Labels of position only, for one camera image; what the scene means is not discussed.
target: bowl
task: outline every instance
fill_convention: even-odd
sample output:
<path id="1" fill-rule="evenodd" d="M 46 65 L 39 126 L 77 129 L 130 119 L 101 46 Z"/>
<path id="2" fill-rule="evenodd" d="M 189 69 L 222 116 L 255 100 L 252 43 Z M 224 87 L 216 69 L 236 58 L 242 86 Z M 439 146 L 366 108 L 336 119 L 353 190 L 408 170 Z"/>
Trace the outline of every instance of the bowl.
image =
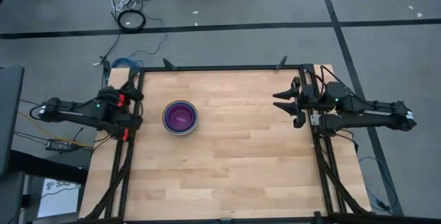
<path id="1" fill-rule="evenodd" d="M 175 135 L 190 133 L 198 123 L 198 112 L 188 101 L 173 101 L 163 111 L 163 125 L 165 129 Z"/>

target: black cable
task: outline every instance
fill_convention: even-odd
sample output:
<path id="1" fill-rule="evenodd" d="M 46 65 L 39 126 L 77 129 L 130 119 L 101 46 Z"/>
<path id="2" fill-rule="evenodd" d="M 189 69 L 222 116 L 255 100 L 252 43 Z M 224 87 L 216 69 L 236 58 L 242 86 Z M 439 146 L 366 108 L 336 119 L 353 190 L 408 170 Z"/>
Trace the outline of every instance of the black cable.
<path id="1" fill-rule="evenodd" d="M 55 192 L 55 193 L 47 193 L 47 194 L 45 194 L 44 196 L 38 198 L 33 204 L 30 204 L 30 205 L 28 206 L 28 208 L 29 208 L 30 206 L 34 205 L 35 203 L 38 203 L 39 201 L 41 201 L 41 199 L 45 198 L 46 196 L 52 196 L 52 195 L 58 194 L 58 193 L 62 192 L 63 190 L 75 190 L 75 189 L 78 189 L 78 188 L 80 188 L 80 187 L 81 187 L 81 186 L 77 186 L 77 187 L 73 187 L 73 188 L 64 188 L 64 189 L 59 190 L 59 191 L 57 191 L 57 192 Z M 20 214 L 21 214 L 23 211 L 25 211 L 25 210 L 26 210 L 26 208 L 23 208 L 22 210 L 20 210 L 20 212 L 19 212 L 18 214 L 14 215 L 14 216 L 13 216 L 13 217 L 12 217 L 7 223 L 6 223 L 6 224 L 11 224 L 11 223 L 14 221 L 14 219 L 17 218 L 17 217 L 19 217 Z"/>
<path id="2" fill-rule="evenodd" d="M 102 138 L 102 139 L 97 139 L 94 141 L 94 143 L 99 142 L 99 141 L 104 141 L 105 139 L 110 138 L 110 134 L 108 134 L 106 137 Z"/>
<path id="3" fill-rule="evenodd" d="M 314 75 L 320 82 L 322 82 L 322 84 L 325 83 L 325 81 L 321 77 L 319 77 L 315 72 L 312 72 L 312 71 L 308 70 L 308 68 L 305 68 L 305 67 L 303 67 L 303 69 L 305 71 L 307 71 L 308 73 L 310 73 L 311 75 Z"/>
<path id="4" fill-rule="evenodd" d="M 40 141 L 38 141 L 38 140 L 36 140 L 36 139 L 33 139 L 33 138 L 30 138 L 30 137 L 24 136 L 24 135 L 22 135 L 22 134 L 14 133 L 14 135 L 17 135 L 17 136 L 22 137 L 22 138 L 25 138 L 25 139 L 30 139 L 31 141 L 34 141 L 34 142 L 36 142 L 36 143 L 40 143 L 41 145 L 44 145 L 44 146 L 47 146 L 47 145 L 48 145 L 47 143 L 40 142 Z"/>
<path id="5" fill-rule="evenodd" d="M 83 131 L 83 130 L 84 130 L 84 128 L 81 127 L 80 130 L 75 134 L 73 141 L 75 141 L 75 139 L 76 139 L 76 137 L 78 136 L 78 134 L 80 134 L 81 131 Z"/>
<path id="6" fill-rule="evenodd" d="M 128 27 L 124 26 L 123 23 L 121 22 L 121 19 L 126 14 L 137 14 L 137 15 L 141 16 L 143 21 L 141 22 L 141 24 L 139 24 L 138 26 L 136 26 L 134 28 L 128 28 Z M 127 34 L 134 34 L 136 32 L 141 31 L 144 28 L 146 19 L 145 19 L 145 15 L 143 14 L 142 11 L 129 9 L 129 10 L 124 10 L 121 13 L 119 13 L 118 18 L 116 19 L 116 22 L 118 23 L 118 26 L 122 32 L 127 33 Z"/>
<path id="7" fill-rule="evenodd" d="M 344 136 L 344 135 L 341 135 L 341 134 L 336 134 L 336 136 L 340 136 L 340 137 L 342 137 L 342 138 L 345 138 L 345 139 L 348 140 L 348 141 L 352 141 L 353 145 L 356 147 L 356 150 L 358 150 L 358 144 L 356 143 L 355 140 L 353 140 L 353 139 L 351 139 L 351 138 L 348 138 L 348 137 L 346 137 L 346 136 Z"/>
<path id="8" fill-rule="evenodd" d="M 115 42 L 113 43 L 113 45 L 110 47 L 110 49 L 105 53 L 104 56 L 100 56 L 100 63 L 104 63 L 104 61 L 107 60 L 107 56 L 109 56 L 110 52 L 113 50 L 113 48 L 116 46 L 116 44 L 118 43 L 119 37 L 121 36 L 121 32 L 118 33 L 118 37 L 116 38 Z"/>
<path id="9" fill-rule="evenodd" d="M 110 140 L 111 137 L 109 137 L 108 139 L 106 139 L 105 141 L 101 142 L 100 144 L 98 144 L 93 150 L 92 152 L 95 152 L 96 149 L 98 149 L 98 147 L 100 147 L 101 145 L 103 145 L 104 143 L 108 142 Z"/>
<path id="10" fill-rule="evenodd" d="M 346 133 L 350 133 L 352 135 L 352 139 L 356 136 L 353 132 L 346 130 L 346 129 L 341 129 L 340 131 L 346 132 Z"/>
<path id="11" fill-rule="evenodd" d="M 34 103 L 33 101 L 28 101 L 28 100 L 23 100 L 23 99 L 20 99 L 20 101 L 25 102 L 25 103 L 30 103 L 33 105 L 38 105 L 38 103 Z"/>
<path id="12" fill-rule="evenodd" d="M 29 110 L 29 116 L 30 116 L 32 119 L 34 119 L 34 120 L 41 120 L 40 118 L 35 117 L 35 116 L 32 114 L 32 112 L 33 112 L 34 110 L 36 110 L 37 108 L 40 108 L 40 107 L 42 107 L 42 106 L 44 106 L 44 104 L 37 105 L 37 106 L 33 107 L 32 109 L 30 109 L 30 110 Z"/>
<path id="13" fill-rule="evenodd" d="M 322 143 L 320 142 L 320 148 L 322 148 L 322 152 L 326 155 L 328 155 L 328 153 L 325 151 L 325 149 L 323 149 Z"/>
<path id="14" fill-rule="evenodd" d="M 321 73 L 322 73 L 322 77 L 324 77 L 324 72 L 323 72 L 323 70 L 326 70 L 326 71 L 328 71 L 329 73 L 330 73 L 330 75 L 332 75 L 338 82 L 340 82 L 341 84 L 343 84 L 344 86 L 346 86 L 346 87 L 348 87 L 345 83 L 343 83 L 343 81 L 341 81 L 333 72 L 331 72 L 331 70 L 330 69 L 328 69 L 328 68 L 326 68 L 326 66 L 324 66 L 324 65 L 321 65 L 320 66 L 320 71 L 321 71 Z M 322 85 L 322 90 L 321 90 L 321 93 L 320 93 L 320 95 L 322 95 L 323 94 L 323 88 L 324 88 L 325 86 L 324 85 Z M 357 96 L 356 95 L 356 93 L 354 92 L 354 91 L 352 91 L 351 90 L 351 93 L 352 93 L 352 96 L 353 97 L 355 97 L 355 98 L 357 98 L 358 100 L 360 100 L 360 101 L 362 101 L 363 103 L 366 103 L 367 105 L 370 105 L 371 107 L 375 107 L 375 105 L 374 104 L 372 104 L 372 103 L 370 103 L 370 102 L 368 102 L 368 101 L 366 101 L 366 100 L 364 100 L 364 99 L 361 99 L 359 96 Z M 389 109 L 391 109 L 391 110 L 393 110 L 393 107 L 382 107 L 382 108 L 389 108 Z"/>
<path id="15" fill-rule="evenodd" d="M 116 8 L 115 8 L 114 12 L 111 13 L 111 14 L 112 14 L 112 16 L 113 16 L 113 19 L 116 21 Z M 105 53 L 104 56 L 101 56 L 101 57 L 100 57 L 100 58 L 101 58 L 101 62 L 100 62 L 100 64 L 104 63 L 104 61 L 107 60 L 107 56 L 109 56 L 110 52 L 111 52 L 111 51 L 113 50 L 113 48 L 116 46 L 116 43 L 118 43 L 118 40 L 119 40 L 119 37 L 120 37 L 120 36 L 121 36 L 121 31 L 118 33 L 118 37 L 116 38 L 116 41 L 113 43 L 112 47 L 110 47 L 110 49 Z"/>
<path id="16" fill-rule="evenodd" d="M 41 138 L 41 137 L 38 137 L 38 136 L 35 136 L 35 135 L 32 135 L 32 134 L 26 134 L 26 133 L 24 133 L 24 132 L 14 131 L 14 133 L 21 134 L 21 135 L 26 135 L 26 136 L 30 136 L 30 137 L 32 137 L 32 138 L 36 138 L 36 139 L 41 139 L 41 140 L 43 140 L 43 141 L 49 141 L 49 139 Z"/>

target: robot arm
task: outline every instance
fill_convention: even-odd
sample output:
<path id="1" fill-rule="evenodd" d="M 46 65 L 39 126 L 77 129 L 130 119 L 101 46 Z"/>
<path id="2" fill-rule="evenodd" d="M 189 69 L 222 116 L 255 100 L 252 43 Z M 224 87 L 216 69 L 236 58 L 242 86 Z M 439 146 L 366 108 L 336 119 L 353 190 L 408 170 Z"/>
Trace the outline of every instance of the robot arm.
<path id="1" fill-rule="evenodd" d="M 100 90 L 96 97 L 85 103 L 51 98 L 43 103 L 39 118 L 45 122 L 71 121 L 97 130 L 105 130 L 111 136 L 126 140 L 129 132 L 138 130 L 143 121 L 141 116 L 128 111 L 129 99 L 142 98 L 142 94 L 134 96 L 125 90 L 116 90 L 112 86 L 107 86 Z"/>
<path id="2" fill-rule="evenodd" d="M 286 92 L 274 94 L 273 97 L 287 99 L 294 97 L 292 103 L 273 103 L 276 107 L 290 115 L 296 115 L 294 127 L 301 128 L 306 122 L 302 110 L 322 110 L 336 114 L 314 114 L 311 124 L 318 126 L 320 133 L 333 136 L 342 128 L 363 128 L 385 126 L 393 130 L 409 131 L 416 122 L 410 109 L 403 102 L 383 103 L 378 101 L 364 101 L 339 82 L 329 82 L 325 91 L 317 96 L 312 85 L 303 85 L 299 91 L 300 78 L 296 77 L 291 88 Z"/>

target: butcher block tabletop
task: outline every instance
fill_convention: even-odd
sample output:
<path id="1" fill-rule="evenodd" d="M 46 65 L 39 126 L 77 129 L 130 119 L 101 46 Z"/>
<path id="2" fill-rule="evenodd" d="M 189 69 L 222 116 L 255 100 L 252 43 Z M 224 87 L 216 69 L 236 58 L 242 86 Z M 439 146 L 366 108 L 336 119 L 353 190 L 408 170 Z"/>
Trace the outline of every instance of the butcher block tabletop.
<path id="1" fill-rule="evenodd" d="M 128 72 L 113 69 L 109 84 L 121 87 Z M 295 76 L 298 70 L 146 72 L 124 220 L 297 217 L 315 211 L 326 216 L 309 124 L 295 129 L 293 117 L 272 105 L 283 101 L 272 94 L 288 90 Z M 325 81 L 333 80 L 325 74 Z M 185 136 L 170 134 L 162 124 L 164 107 L 175 100 L 193 103 L 199 114 L 196 129 Z M 331 142 L 340 180 L 370 210 L 353 143 L 338 136 Z M 80 217 L 108 188 L 115 147 L 111 140 L 93 153 Z"/>

